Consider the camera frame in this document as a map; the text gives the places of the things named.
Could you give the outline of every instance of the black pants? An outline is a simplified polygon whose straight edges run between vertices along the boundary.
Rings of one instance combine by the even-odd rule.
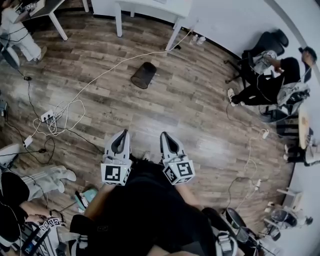
[[[304,163],[306,159],[306,151],[299,146],[289,148],[288,153],[294,153],[296,156],[289,156],[289,163]]]
[[[269,99],[268,96],[269,95],[264,96],[254,84],[242,90],[238,95],[233,96],[232,102],[235,104],[244,102],[244,104],[249,106],[272,105],[277,103],[276,100]]]

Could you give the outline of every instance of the sneaker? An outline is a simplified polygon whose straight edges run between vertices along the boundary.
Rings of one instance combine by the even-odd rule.
[[[147,160],[147,161],[149,161],[149,160],[150,160],[150,151],[145,151],[145,152],[143,153],[143,156],[142,156],[141,159],[142,159],[142,160]]]
[[[284,151],[285,151],[286,154],[289,153],[289,148],[288,148],[287,144],[284,144]]]
[[[236,106],[236,104],[232,102],[232,97],[233,96],[235,96],[235,91],[234,91],[234,89],[229,88],[228,97],[229,97],[229,101],[230,101],[232,107]]]
[[[40,55],[40,58],[38,58],[39,62],[44,58],[47,50],[48,50],[48,48],[46,46],[41,49],[41,55]]]

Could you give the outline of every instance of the trash can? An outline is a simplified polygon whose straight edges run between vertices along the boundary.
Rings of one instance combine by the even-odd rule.
[[[147,89],[152,78],[154,77],[157,68],[150,62],[145,62],[139,67],[133,76],[131,82],[141,89]]]

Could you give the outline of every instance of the person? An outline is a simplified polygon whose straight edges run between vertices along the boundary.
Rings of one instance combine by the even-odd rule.
[[[211,224],[188,187],[171,185],[148,153],[130,159],[125,186],[104,184],[73,217],[70,232],[79,237],[69,241],[71,255],[215,256]]]
[[[288,163],[304,163],[306,167],[320,164],[320,144],[315,144],[315,142],[309,144],[306,149],[284,145],[284,151],[283,159]]]
[[[60,179],[75,181],[76,175],[64,166],[54,165],[42,167],[30,176],[20,176],[11,170],[0,175],[0,248],[10,251],[10,245],[20,237],[23,223],[43,223],[46,218],[61,217],[32,202],[49,191],[63,193],[65,187]]]
[[[275,78],[265,79],[262,77],[250,82],[250,86],[242,90],[239,94],[230,88],[227,92],[231,105],[238,104],[257,106],[277,104],[277,95],[282,85],[296,83],[301,80],[300,65],[293,57],[281,60],[273,59],[267,54],[263,56],[273,67],[274,71],[281,74]],[[306,74],[310,74],[310,69],[317,61],[317,54],[311,47],[301,50],[301,60],[303,66],[307,68]]]
[[[10,45],[19,47],[28,62],[41,61],[47,52],[47,47],[41,49],[21,22],[29,14],[28,11],[26,10],[20,15],[17,14],[11,7],[11,0],[0,0],[0,6],[1,34],[9,34]]]

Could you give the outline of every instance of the white pants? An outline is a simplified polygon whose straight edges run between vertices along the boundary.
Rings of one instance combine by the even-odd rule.
[[[48,165],[41,167],[37,174],[21,179],[29,188],[28,201],[31,201],[32,199],[42,197],[44,193],[49,191],[59,190],[60,193],[63,193],[65,186],[60,179],[68,179],[74,182],[77,178],[73,171],[66,169],[62,165]]]
[[[32,60],[37,60],[41,57],[41,48],[35,43],[34,39],[30,34],[28,34],[21,41],[19,42],[11,41],[10,44],[19,47],[28,62]]]

